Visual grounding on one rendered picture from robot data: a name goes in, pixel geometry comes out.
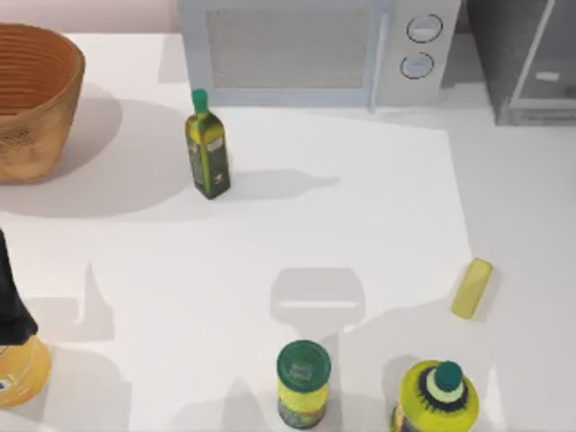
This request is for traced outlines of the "green square oil bottle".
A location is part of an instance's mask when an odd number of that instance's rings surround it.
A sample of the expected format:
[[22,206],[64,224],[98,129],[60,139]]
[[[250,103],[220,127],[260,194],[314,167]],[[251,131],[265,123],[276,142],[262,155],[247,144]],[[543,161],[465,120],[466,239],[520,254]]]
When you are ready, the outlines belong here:
[[193,183],[200,193],[212,200],[230,189],[230,164],[225,128],[209,109],[208,93],[196,88],[191,93],[194,113],[184,125]]

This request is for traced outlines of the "green lidded yellow can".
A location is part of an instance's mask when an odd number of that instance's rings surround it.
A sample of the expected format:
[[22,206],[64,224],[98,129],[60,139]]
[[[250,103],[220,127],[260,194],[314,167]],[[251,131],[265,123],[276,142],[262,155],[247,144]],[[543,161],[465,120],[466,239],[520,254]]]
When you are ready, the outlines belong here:
[[276,359],[277,409],[290,428],[314,428],[323,419],[329,398],[331,360],[320,344],[294,340]]

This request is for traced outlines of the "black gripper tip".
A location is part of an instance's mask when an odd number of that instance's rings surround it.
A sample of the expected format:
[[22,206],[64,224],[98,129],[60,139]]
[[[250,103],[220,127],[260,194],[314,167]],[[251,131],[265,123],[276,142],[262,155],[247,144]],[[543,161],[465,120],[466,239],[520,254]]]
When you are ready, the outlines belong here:
[[0,346],[23,346],[38,329],[14,282],[5,234],[0,229]]

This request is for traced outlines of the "orange yellow bottle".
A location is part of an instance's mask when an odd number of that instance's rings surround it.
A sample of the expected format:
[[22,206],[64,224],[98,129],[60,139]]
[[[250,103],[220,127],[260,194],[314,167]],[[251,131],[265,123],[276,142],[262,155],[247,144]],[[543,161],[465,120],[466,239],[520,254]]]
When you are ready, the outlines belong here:
[[0,346],[0,409],[34,397],[48,380],[50,368],[50,351],[37,336],[20,346]]

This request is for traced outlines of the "pale microwave oven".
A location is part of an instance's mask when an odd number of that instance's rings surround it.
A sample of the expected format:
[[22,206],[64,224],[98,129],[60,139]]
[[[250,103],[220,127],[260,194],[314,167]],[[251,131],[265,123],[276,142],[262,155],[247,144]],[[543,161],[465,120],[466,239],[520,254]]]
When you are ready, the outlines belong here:
[[[439,94],[462,0],[177,0],[191,87],[213,106],[368,109],[382,13],[388,26],[375,109],[433,103]],[[407,36],[414,17],[435,14],[430,43]],[[435,61],[419,80],[400,63]]]

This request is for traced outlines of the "round microwave knob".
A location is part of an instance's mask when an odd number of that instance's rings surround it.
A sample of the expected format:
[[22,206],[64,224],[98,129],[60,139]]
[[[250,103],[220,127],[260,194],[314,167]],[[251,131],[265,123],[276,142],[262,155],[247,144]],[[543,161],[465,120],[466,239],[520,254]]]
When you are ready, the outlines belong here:
[[415,43],[430,43],[443,30],[443,21],[435,14],[425,14],[412,18],[407,25],[407,36]]
[[409,80],[419,80],[427,77],[434,68],[434,59],[425,52],[407,56],[400,63],[401,74]]

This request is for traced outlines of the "yellow butter stick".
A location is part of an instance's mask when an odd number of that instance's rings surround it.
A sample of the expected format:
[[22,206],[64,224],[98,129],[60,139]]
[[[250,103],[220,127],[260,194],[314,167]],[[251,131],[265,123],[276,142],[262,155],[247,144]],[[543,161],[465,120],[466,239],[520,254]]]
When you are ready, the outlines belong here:
[[467,266],[450,308],[456,317],[469,320],[474,316],[492,272],[492,263],[478,257]]

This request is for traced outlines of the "brown woven basket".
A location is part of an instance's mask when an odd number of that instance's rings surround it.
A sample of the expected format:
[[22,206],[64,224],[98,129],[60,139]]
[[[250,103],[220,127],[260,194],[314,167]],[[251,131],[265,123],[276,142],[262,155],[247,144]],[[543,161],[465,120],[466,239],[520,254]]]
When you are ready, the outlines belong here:
[[48,175],[68,140],[86,58],[66,36],[0,22],[0,185]]

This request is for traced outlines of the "round yellow green-capped bottle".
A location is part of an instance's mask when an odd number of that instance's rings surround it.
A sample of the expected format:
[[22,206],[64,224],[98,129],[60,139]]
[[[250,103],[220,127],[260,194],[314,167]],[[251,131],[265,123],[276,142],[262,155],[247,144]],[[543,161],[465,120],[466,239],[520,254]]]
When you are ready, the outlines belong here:
[[400,381],[391,432],[471,432],[480,401],[472,381],[454,361],[422,360]]

